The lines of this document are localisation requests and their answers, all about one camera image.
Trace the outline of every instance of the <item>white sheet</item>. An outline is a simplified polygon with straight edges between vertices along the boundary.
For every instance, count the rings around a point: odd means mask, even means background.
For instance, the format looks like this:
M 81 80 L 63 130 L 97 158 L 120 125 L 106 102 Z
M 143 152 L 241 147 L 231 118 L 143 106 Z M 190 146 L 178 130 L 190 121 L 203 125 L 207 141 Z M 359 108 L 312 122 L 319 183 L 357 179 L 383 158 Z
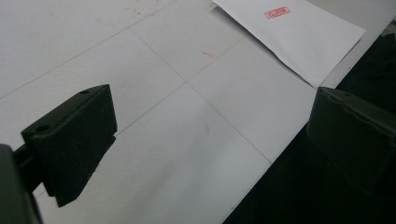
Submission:
M 305 0 L 214 0 L 317 88 L 365 30 Z

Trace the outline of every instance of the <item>red stamp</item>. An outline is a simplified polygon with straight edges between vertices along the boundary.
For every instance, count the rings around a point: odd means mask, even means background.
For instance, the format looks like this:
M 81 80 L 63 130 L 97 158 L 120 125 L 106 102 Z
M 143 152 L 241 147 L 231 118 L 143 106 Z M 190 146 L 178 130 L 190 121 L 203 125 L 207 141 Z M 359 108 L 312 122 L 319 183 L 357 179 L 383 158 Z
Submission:
M 280 17 L 287 13 L 290 13 L 290 10 L 287 7 L 280 7 L 280 8 L 265 12 L 265 16 L 268 18 L 268 20 L 271 20 L 272 18 Z

